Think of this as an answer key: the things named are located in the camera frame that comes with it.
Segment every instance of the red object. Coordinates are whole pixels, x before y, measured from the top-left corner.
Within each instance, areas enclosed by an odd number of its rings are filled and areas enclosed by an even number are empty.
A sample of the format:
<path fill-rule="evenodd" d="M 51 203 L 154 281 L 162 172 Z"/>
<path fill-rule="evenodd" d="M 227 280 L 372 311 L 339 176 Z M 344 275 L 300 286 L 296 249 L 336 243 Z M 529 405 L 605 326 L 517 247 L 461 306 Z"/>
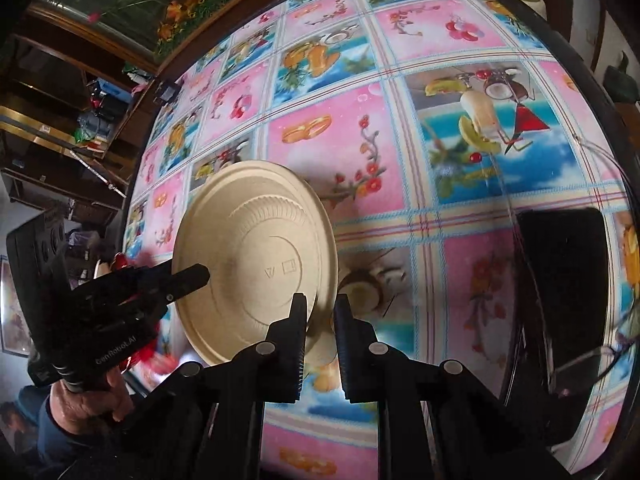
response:
<path fill-rule="evenodd" d="M 133 354 L 133 358 L 137 358 L 138 362 L 150 361 L 151 358 L 156 353 L 156 341 L 157 339 L 154 339 L 148 345 L 143 346 L 140 350 L 138 350 L 137 352 L 135 352 L 135 354 Z"/>
<path fill-rule="evenodd" d="M 378 177 L 367 180 L 367 183 L 365 184 L 365 188 L 367 188 L 367 191 L 369 191 L 370 193 L 379 192 L 381 187 L 382 179 Z"/>
<path fill-rule="evenodd" d="M 487 260 L 479 260 L 474 263 L 474 278 L 478 280 L 490 280 L 491 275 L 491 263 Z"/>
<path fill-rule="evenodd" d="M 467 41 L 478 41 L 477 36 L 474 36 L 470 32 L 467 32 L 466 30 L 462 32 L 462 39 Z"/>
<path fill-rule="evenodd" d="M 504 309 L 501 303 L 496 303 L 495 307 L 495 317 L 498 319 L 505 319 L 507 317 L 507 311 Z"/>
<path fill-rule="evenodd" d="M 151 361 L 147 362 L 146 365 L 156 374 L 168 375 L 180 365 L 180 361 L 172 355 L 156 352 Z"/>
<path fill-rule="evenodd" d="M 375 162 L 370 162 L 369 164 L 367 164 L 367 173 L 369 173 L 370 175 L 375 174 L 378 170 L 378 167 L 379 166 Z"/>
<path fill-rule="evenodd" d="M 127 257 L 122 253 L 116 254 L 113 257 L 113 261 L 111 263 L 111 270 L 120 270 L 124 269 L 124 267 L 129 267 L 129 261 L 127 260 Z"/>
<path fill-rule="evenodd" d="M 244 115 L 244 110 L 242 110 L 242 108 L 234 108 L 233 110 L 231 110 L 231 113 L 229 114 L 229 118 L 239 119 L 243 115 Z"/>
<path fill-rule="evenodd" d="M 478 79 L 489 79 L 489 77 L 491 76 L 491 70 L 478 70 L 476 72 L 476 77 Z"/>
<path fill-rule="evenodd" d="M 540 119 L 535 113 L 529 110 L 524 104 L 516 105 L 516 123 L 514 134 L 522 132 L 536 132 L 539 130 L 550 130 L 546 123 Z"/>
<path fill-rule="evenodd" d="M 145 180 L 147 184 L 151 184 L 151 181 L 154 177 L 155 168 L 156 167 L 153 164 L 150 164 L 148 170 L 146 170 Z"/>
<path fill-rule="evenodd" d="M 147 82 L 140 83 L 131 91 L 131 95 L 135 95 L 138 92 L 142 92 L 147 86 L 149 86 L 149 83 Z"/>

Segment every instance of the beige paper plate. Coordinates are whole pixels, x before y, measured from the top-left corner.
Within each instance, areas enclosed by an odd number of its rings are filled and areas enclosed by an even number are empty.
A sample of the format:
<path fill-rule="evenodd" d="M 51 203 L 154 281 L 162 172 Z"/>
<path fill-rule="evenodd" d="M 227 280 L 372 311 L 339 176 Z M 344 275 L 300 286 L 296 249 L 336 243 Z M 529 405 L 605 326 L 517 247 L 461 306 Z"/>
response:
<path fill-rule="evenodd" d="M 305 365 L 334 359 L 334 235 L 315 192 L 292 171 L 248 160 L 212 176 L 182 219 L 173 272 L 196 263 L 208 267 L 209 284 L 177 309 L 207 363 L 263 340 L 270 323 L 289 315 L 295 292 L 307 300 Z"/>

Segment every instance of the framed picture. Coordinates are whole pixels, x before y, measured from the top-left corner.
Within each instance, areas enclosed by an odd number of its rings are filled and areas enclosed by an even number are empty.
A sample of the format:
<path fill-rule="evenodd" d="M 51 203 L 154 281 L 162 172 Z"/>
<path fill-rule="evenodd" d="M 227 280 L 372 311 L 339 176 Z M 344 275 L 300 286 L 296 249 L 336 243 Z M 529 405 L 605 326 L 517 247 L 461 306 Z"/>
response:
<path fill-rule="evenodd" d="M 33 345 L 6 256 L 0 256 L 0 342 L 3 352 L 21 357 L 28 357 Z"/>

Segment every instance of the wall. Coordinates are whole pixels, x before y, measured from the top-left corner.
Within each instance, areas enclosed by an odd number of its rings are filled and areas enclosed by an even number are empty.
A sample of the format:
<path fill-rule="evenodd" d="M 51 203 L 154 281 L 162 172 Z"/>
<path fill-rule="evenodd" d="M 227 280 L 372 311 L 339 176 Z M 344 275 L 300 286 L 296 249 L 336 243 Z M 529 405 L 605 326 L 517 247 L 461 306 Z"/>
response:
<path fill-rule="evenodd" d="M 638 63 L 638 59 L 636 59 L 636 56 L 634 56 L 631 51 L 631 47 L 629 47 L 622 32 L 620 32 L 620 29 L 612 17 L 607 13 L 604 25 L 604 36 L 602 38 L 602 48 L 600 49 L 600 57 L 598 58 L 598 64 L 594 72 L 598 83 L 602 84 L 607 66 L 617 66 L 618 63 L 620 63 L 620 59 L 622 58 L 620 54 L 621 50 L 624 50 L 629 58 L 629 66 L 626 73 L 640 84 L 640 63 Z"/>
<path fill-rule="evenodd" d="M 4 182 L 0 179 L 0 254 L 6 256 L 7 234 L 38 213 L 37 209 L 9 202 Z M 20 388 L 30 383 L 27 359 L 0 352 L 0 402 L 15 399 Z"/>
<path fill-rule="evenodd" d="M 587 67 L 591 66 L 600 23 L 598 0 L 574 0 L 571 38 L 569 43 Z"/>

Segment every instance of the flower painting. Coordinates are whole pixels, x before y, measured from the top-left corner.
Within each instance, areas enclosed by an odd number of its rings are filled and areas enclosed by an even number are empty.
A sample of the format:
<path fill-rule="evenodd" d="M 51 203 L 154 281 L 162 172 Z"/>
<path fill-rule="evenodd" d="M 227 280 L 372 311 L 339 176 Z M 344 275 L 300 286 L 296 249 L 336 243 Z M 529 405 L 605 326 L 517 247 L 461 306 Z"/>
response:
<path fill-rule="evenodd" d="M 444 241 L 447 359 L 457 359 L 500 394 L 513 320 L 511 229 Z"/>
<path fill-rule="evenodd" d="M 222 59 L 220 57 L 209 61 L 200 70 L 197 70 L 198 63 L 188 71 L 188 76 L 180 93 L 180 102 L 176 110 L 177 116 L 183 115 L 213 92 L 218 81 L 220 70 L 222 69 Z"/>
<path fill-rule="evenodd" d="M 199 148 L 233 134 L 255 119 L 262 105 L 268 71 L 269 62 L 265 60 L 216 88 L 209 98 Z"/>
<path fill-rule="evenodd" d="M 427 0 L 375 13 L 398 61 L 505 47 L 488 20 L 465 0 Z"/>
<path fill-rule="evenodd" d="M 144 193 L 156 181 L 158 176 L 158 158 L 161 153 L 161 143 L 156 142 L 146 149 L 142 155 L 138 177 L 133 188 L 133 196 Z"/>
<path fill-rule="evenodd" d="M 404 208 L 396 133 L 380 83 L 290 112 L 268 131 L 267 159 L 306 179 L 333 221 Z"/>
<path fill-rule="evenodd" d="M 245 41 L 262 28 L 277 22 L 282 14 L 282 6 L 271 7 L 260 16 L 255 17 L 249 23 L 243 25 L 233 34 L 234 44 Z"/>

